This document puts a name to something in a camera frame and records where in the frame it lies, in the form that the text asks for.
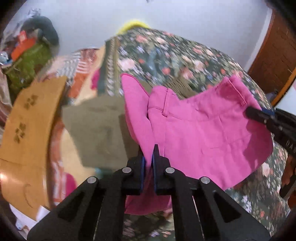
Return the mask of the person right hand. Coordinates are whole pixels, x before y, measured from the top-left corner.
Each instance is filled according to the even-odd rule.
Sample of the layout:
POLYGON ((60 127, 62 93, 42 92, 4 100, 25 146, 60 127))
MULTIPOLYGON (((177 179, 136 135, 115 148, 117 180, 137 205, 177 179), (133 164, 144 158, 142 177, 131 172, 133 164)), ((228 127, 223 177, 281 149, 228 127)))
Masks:
MULTIPOLYGON (((295 173, 295 168, 293 168, 293 162, 295 162, 295 158, 291 155, 288 155, 286 164, 285 164, 285 169, 281 178, 281 188, 283 188, 285 185, 288 185, 290 182, 291 176, 295 173)), ((294 191, 288 201, 287 201, 290 209, 295 208, 296 206, 296 192, 294 191)))

